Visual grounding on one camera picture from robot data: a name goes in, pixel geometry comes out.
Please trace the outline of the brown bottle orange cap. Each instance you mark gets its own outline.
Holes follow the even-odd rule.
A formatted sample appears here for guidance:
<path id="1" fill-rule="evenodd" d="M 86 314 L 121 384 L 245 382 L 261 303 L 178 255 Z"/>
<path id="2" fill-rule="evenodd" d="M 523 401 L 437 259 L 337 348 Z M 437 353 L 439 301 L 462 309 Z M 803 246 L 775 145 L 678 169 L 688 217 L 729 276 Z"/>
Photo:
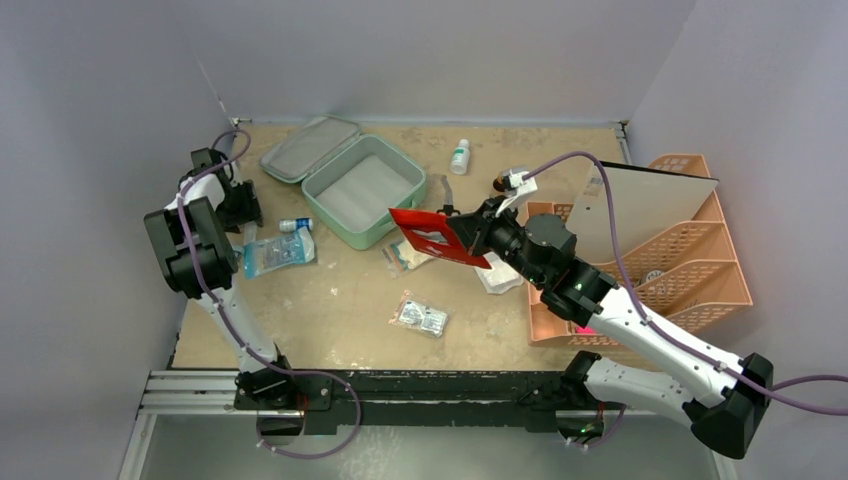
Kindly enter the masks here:
<path id="1" fill-rule="evenodd" d="M 493 190 L 499 194 L 505 193 L 509 189 L 509 179 L 503 175 L 498 175 L 492 182 Z"/>

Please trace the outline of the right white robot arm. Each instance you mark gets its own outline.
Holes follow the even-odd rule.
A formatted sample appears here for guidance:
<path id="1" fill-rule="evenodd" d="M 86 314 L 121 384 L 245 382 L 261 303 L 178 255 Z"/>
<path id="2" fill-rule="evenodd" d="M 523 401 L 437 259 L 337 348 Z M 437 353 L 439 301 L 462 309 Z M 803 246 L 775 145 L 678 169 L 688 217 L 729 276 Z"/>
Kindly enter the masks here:
<path id="1" fill-rule="evenodd" d="M 649 372 L 581 352 L 561 381 L 576 407 L 592 400 L 649 410 L 688 427 L 697 440 L 741 460 L 769 407 L 773 364 L 751 353 L 740 357 L 679 328 L 640 301 L 609 274 L 576 255 L 577 237 L 554 214 L 519 224 L 500 213 L 502 198 L 446 224 L 462 252 L 492 252 L 541 293 L 555 316 L 588 327 L 660 367 Z"/>

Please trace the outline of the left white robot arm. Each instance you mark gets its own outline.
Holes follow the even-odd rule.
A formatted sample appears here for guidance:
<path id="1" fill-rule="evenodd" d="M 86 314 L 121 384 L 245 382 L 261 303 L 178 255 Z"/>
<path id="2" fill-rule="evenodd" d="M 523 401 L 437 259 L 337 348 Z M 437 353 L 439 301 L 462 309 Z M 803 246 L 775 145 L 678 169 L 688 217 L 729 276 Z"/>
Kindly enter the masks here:
<path id="1" fill-rule="evenodd" d="M 251 181 L 214 148 L 195 150 L 173 201 L 143 223 L 169 288 L 206 310 L 237 356 L 235 408 L 293 409 L 298 382 L 238 289 L 238 260 L 227 235 L 262 212 Z"/>

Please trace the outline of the white plastic bottle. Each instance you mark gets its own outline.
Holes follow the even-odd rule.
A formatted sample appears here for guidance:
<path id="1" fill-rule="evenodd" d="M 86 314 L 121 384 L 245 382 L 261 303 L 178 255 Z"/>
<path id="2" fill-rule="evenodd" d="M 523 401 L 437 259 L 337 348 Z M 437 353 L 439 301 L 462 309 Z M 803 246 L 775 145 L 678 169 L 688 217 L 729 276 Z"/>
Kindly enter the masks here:
<path id="1" fill-rule="evenodd" d="M 467 139 L 461 139 L 453 151 L 450 161 L 450 171 L 454 175 L 465 175 L 468 170 L 470 160 L 470 142 Z"/>

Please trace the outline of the red first aid pouch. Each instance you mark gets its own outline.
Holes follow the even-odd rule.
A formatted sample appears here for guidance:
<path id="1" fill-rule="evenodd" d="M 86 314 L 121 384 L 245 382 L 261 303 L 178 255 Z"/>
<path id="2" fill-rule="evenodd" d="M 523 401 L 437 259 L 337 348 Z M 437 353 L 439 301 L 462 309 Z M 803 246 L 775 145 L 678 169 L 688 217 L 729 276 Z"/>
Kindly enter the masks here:
<path id="1" fill-rule="evenodd" d="M 420 253 L 455 263 L 490 269 L 483 255 L 472 255 L 448 226 L 448 217 L 437 212 L 390 208 L 393 222 L 412 248 Z"/>

